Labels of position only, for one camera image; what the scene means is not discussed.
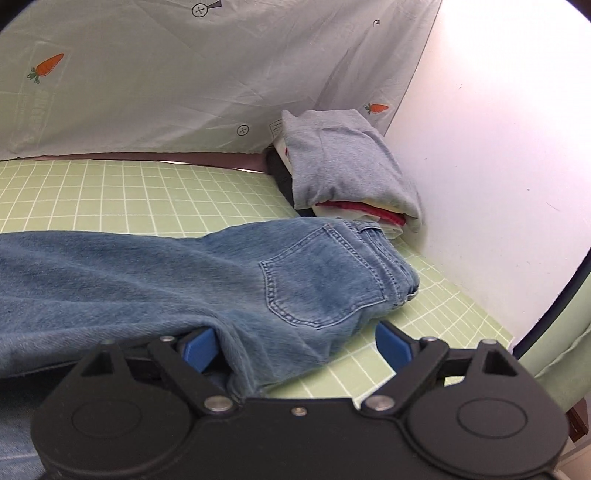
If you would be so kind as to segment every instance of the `black fabric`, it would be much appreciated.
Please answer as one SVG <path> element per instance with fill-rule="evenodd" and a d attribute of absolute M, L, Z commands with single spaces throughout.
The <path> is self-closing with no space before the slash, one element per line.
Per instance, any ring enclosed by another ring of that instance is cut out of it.
<path fill-rule="evenodd" d="M 265 162 L 267 164 L 267 171 L 273 177 L 277 188 L 289 204 L 294 206 L 294 194 L 292 190 L 291 173 L 283 163 L 283 160 L 275 150 L 275 147 L 269 147 L 265 153 Z M 315 217 L 316 214 L 311 208 L 296 210 L 301 217 Z"/>

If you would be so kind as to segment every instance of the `wrinkled fabric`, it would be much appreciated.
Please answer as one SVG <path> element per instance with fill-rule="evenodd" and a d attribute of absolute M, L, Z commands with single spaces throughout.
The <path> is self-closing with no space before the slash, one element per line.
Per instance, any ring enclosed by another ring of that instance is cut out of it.
<path fill-rule="evenodd" d="M 33 2 L 0 35 L 0 160 L 260 153 L 283 109 L 354 108 L 385 133 L 440 3 Z"/>
<path fill-rule="evenodd" d="M 0 377 L 81 358 L 102 339 L 214 328 L 229 391 L 325 364 L 418 276 L 373 222 L 296 218 L 202 238 L 93 232 L 0 235 Z M 49 387 L 3 394 L 0 478 L 40 473 L 28 438 Z"/>
<path fill-rule="evenodd" d="M 544 367 L 535 379 L 562 411 L 567 412 L 591 390 L 589 365 L 591 325 L 567 350 Z"/>
<path fill-rule="evenodd" d="M 417 189 L 404 175 L 383 136 L 357 110 L 282 113 L 293 170 L 296 209 L 326 201 L 387 205 L 421 226 Z"/>

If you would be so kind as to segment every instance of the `blue gripper pad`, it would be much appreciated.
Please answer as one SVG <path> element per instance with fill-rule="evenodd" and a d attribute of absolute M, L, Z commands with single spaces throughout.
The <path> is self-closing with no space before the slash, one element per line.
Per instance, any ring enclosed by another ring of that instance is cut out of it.
<path fill-rule="evenodd" d="M 208 328 L 185 345 L 183 360 L 198 372 L 203 372 L 219 351 L 216 334 Z"/>
<path fill-rule="evenodd" d="M 392 367 L 392 370 L 398 372 L 413 359 L 413 350 L 408 341 L 416 343 L 416 340 L 411 339 L 402 332 L 400 332 L 402 335 L 398 336 L 393 330 L 400 332 L 395 327 L 386 325 L 384 322 L 378 323 L 375 329 L 375 344 L 378 352 Z"/>

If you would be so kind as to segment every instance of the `white panel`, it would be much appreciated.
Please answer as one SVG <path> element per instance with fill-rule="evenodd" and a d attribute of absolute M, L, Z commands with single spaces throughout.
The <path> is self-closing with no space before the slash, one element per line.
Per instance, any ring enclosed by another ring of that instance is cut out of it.
<path fill-rule="evenodd" d="M 444 0 L 386 138 L 426 227 L 407 240 L 511 333 L 591 246 L 591 24 L 563 0 Z"/>

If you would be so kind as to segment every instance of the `jeans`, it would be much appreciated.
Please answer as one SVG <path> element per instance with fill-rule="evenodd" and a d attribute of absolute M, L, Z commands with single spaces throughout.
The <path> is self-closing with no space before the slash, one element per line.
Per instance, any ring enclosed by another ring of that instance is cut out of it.
<path fill-rule="evenodd" d="M 202 238 L 6 233 L 0 272 L 0 378 L 79 359 L 101 339 L 209 326 L 239 398 L 327 363 L 418 288 L 377 224 L 326 218 Z M 47 383 L 0 393 L 0 479 L 43 471 L 28 428 Z"/>

